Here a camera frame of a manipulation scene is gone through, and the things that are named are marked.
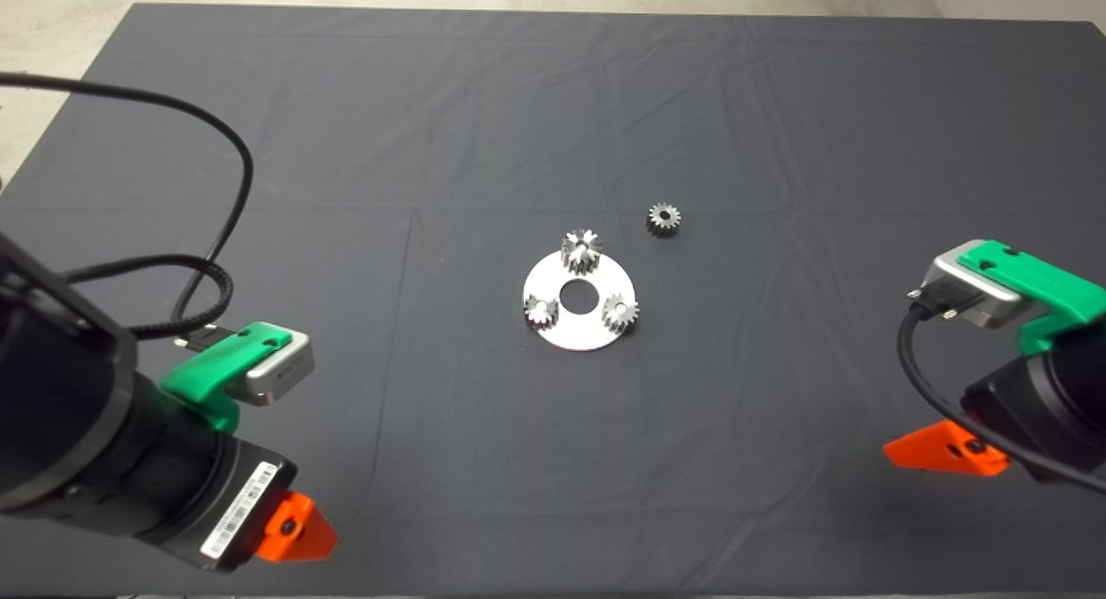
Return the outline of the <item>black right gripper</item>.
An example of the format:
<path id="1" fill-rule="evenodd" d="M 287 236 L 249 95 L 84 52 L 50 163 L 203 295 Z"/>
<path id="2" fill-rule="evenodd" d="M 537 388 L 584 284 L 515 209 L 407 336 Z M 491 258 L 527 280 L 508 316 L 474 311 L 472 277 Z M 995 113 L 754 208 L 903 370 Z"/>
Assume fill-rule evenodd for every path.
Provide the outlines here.
<path id="1" fill-rule="evenodd" d="M 963 409 L 989 430 L 1023 449 L 1062 462 L 1056 437 L 1063 432 L 1054 407 L 1058 379 L 1054 356 L 1018 356 L 966 387 Z M 1010 458 L 979 437 L 943 419 L 881 445 L 897 467 L 992 477 L 1010 467 Z"/>

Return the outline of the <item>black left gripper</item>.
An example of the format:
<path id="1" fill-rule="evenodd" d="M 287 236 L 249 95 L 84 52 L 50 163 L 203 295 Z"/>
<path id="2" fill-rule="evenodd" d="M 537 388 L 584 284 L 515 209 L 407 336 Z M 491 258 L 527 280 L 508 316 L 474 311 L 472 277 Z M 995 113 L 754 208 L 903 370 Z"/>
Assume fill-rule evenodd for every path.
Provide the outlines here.
<path id="1" fill-rule="evenodd" d="M 138 540 L 206 571 L 255 556 L 272 563 L 328 559 L 340 536 L 315 501 L 289 492 L 299 467 L 265 446 L 216 434 L 213 469 L 182 512 Z"/>

